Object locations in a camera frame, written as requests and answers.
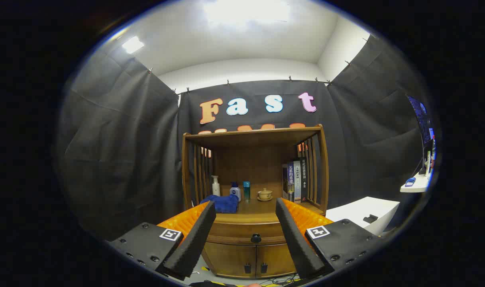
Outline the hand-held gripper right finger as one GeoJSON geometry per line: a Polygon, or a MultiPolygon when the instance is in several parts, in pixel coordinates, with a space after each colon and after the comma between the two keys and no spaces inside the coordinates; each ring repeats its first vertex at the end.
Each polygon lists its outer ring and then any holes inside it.
{"type": "Polygon", "coordinates": [[[372,234],[348,219],[332,221],[283,198],[275,214],[300,279],[314,279],[350,267],[383,245],[372,234]]]}

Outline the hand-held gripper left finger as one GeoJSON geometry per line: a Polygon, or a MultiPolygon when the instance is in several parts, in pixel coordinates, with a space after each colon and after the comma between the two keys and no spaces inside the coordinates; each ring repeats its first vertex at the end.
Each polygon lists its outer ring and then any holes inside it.
{"type": "Polygon", "coordinates": [[[207,201],[154,225],[140,223],[109,247],[139,267],[178,280],[190,277],[216,218],[207,201]]]}

